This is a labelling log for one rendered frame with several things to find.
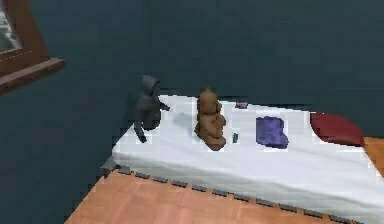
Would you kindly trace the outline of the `brown teddy bear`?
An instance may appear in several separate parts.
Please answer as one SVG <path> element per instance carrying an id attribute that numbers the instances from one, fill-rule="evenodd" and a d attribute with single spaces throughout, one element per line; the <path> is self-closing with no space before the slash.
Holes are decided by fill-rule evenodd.
<path id="1" fill-rule="evenodd" d="M 212 151 L 219 151 L 226 144 L 223 128 L 226 119 L 221 114 L 222 105 L 215 93 L 206 88 L 197 99 L 197 124 L 195 134 Z"/>

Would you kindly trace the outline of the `dark grey hooded doll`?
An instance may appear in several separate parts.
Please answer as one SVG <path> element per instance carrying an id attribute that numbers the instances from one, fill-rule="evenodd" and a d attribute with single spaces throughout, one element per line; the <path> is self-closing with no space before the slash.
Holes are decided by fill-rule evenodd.
<path id="1" fill-rule="evenodd" d="M 141 143 L 147 138 L 145 131 L 156 129 L 161 122 L 161 111 L 169 111 L 170 107 L 160 99 L 160 81 L 150 75 L 142 79 L 142 92 L 134 110 L 134 131 Z"/>

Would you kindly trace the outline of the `blue cloth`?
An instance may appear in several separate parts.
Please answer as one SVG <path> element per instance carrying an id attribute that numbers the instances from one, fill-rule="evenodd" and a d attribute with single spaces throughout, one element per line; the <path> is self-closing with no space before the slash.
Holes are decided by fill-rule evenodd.
<path id="1" fill-rule="evenodd" d="M 256 142 L 266 147 L 286 149 L 289 140 L 284 133 L 284 121 L 278 117 L 257 117 Z"/>

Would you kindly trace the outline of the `white bed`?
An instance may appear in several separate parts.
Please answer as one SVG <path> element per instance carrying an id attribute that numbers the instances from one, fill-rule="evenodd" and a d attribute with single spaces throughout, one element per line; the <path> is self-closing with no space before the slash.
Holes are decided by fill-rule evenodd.
<path id="1" fill-rule="evenodd" d="M 210 150 L 194 133 L 194 97 L 161 96 L 170 106 L 141 143 L 128 130 L 112 149 L 114 161 L 133 171 L 228 193 L 324 212 L 363 224 L 384 224 L 384 177 L 361 147 L 326 143 L 307 111 L 223 102 L 225 146 Z M 256 142 L 256 118 L 284 121 L 286 149 Z M 232 142 L 238 133 L 237 143 Z"/>

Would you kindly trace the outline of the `red pillow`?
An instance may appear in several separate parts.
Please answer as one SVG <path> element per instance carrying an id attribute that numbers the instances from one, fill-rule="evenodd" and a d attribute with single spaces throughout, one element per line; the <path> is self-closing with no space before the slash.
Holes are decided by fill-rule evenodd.
<path id="1" fill-rule="evenodd" d="M 347 117 L 314 112 L 310 114 L 310 124 L 314 133 L 324 142 L 355 147 L 364 146 L 361 129 Z"/>

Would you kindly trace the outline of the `brown framed window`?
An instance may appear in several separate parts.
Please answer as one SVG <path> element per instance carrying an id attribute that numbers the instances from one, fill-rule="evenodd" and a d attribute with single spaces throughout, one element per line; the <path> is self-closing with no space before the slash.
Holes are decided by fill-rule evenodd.
<path id="1" fill-rule="evenodd" d="M 66 61 L 50 57 L 28 0 L 0 0 L 21 48 L 0 53 L 0 96 L 62 69 Z"/>

